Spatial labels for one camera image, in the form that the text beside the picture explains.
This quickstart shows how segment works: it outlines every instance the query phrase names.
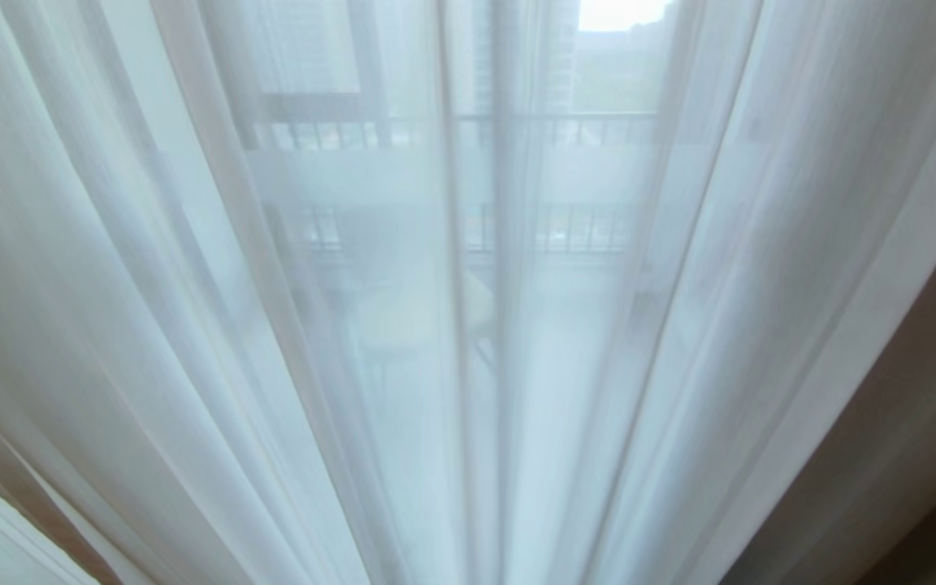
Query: sky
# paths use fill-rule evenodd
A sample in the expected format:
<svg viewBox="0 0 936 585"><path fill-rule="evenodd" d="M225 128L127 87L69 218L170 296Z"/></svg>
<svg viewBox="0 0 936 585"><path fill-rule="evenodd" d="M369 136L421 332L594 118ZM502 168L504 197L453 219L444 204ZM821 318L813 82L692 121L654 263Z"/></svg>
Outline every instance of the sky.
<svg viewBox="0 0 936 585"><path fill-rule="evenodd" d="M672 0L580 0L580 30L627 30L662 18Z"/></svg>

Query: curtain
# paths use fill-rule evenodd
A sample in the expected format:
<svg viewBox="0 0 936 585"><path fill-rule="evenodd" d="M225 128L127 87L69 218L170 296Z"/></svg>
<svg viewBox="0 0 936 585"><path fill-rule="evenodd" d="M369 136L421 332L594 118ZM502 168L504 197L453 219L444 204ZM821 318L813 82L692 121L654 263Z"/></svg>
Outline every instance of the curtain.
<svg viewBox="0 0 936 585"><path fill-rule="evenodd" d="M119 580L723 577L936 264L936 0L585 10L0 0L0 449Z"/></svg>

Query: white sheer curtain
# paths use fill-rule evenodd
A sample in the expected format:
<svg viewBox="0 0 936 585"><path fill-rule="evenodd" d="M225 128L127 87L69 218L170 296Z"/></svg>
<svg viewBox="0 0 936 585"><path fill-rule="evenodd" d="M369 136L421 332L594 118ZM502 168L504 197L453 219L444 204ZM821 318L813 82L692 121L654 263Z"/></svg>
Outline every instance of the white sheer curtain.
<svg viewBox="0 0 936 585"><path fill-rule="evenodd" d="M124 582L729 569L936 263L936 0L577 11L0 0L0 436Z"/></svg>

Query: curtain fold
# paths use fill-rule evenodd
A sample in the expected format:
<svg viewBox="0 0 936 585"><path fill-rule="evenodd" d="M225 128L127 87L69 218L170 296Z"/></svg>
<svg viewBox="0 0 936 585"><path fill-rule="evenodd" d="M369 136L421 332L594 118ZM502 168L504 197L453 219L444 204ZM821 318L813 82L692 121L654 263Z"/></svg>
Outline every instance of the curtain fold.
<svg viewBox="0 0 936 585"><path fill-rule="evenodd" d="M0 437L116 577L727 573L936 264L936 0L586 2L0 1Z"/></svg>

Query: sheer curtain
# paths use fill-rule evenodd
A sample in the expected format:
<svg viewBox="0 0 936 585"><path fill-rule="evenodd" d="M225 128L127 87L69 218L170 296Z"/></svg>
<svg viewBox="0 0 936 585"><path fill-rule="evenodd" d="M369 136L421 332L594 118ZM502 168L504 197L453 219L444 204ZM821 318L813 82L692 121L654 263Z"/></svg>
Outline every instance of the sheer curtain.
<svg viewBox="0 0 936 585"><path fill-rule="evenodd" d="M935 266L936 0L580 10L0 0L0 442L120 581L723 577Z"/></svg>

